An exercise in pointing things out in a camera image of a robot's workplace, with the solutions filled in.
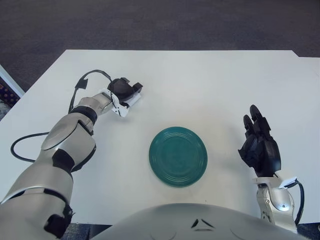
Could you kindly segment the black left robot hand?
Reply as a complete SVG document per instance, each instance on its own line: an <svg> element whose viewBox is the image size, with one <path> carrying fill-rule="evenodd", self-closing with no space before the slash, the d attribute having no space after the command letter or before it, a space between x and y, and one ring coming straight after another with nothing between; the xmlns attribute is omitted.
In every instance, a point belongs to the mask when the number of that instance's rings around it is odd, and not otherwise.
<svg viewBox="0 0 320 240"><path fill-rule="evenodd" d="M111 81L107 89L118 98L122 106L132 106L134 99L138 96L143 88L143 85L137 82L134 85L129 84L130 81L125 78L116 78Z"/></svg>

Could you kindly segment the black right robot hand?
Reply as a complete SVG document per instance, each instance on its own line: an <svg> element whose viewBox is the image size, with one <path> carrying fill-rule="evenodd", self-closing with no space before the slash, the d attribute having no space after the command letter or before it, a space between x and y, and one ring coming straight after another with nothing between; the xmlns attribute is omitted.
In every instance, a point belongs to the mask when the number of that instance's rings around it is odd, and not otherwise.
<svg viewBox="0 0 320 240"><path fill-rule="evenodd" d="M273 177L281 170L281 155L277 142L271 136L267 119L253 104L250 115L243 116L245 142L238 153L257 177Z"/></svg>

